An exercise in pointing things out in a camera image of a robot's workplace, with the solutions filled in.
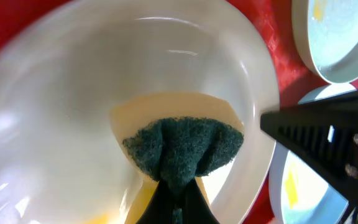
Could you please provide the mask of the green and yellow sponge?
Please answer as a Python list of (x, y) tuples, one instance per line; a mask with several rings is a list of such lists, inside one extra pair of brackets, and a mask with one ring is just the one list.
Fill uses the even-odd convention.
[(230, 163), (244, 142), (232, 106), (201, 93), (134, 98), (113, 108), (109, 120), (128, 160), (157, 185), (167, 183), (175, 198), (172, 223), (183, 223), (180, 200), (187, 184)]

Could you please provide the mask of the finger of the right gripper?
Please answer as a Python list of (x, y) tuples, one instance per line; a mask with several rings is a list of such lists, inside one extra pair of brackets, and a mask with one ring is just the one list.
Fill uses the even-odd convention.
[(264, 113), (260, 128), (358, 207), (358, 91)]

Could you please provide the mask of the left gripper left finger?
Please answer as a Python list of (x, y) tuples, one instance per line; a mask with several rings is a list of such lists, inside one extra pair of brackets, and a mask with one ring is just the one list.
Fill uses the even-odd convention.
[(167, 183), (161, 180), (137, 224), (172, 224), (175, 198)]

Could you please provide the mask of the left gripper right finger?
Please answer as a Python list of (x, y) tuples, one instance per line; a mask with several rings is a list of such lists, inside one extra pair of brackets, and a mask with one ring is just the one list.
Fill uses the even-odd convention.
[(195, 179), (185, 187), (180, 200), (183, 224), (219, 224)]

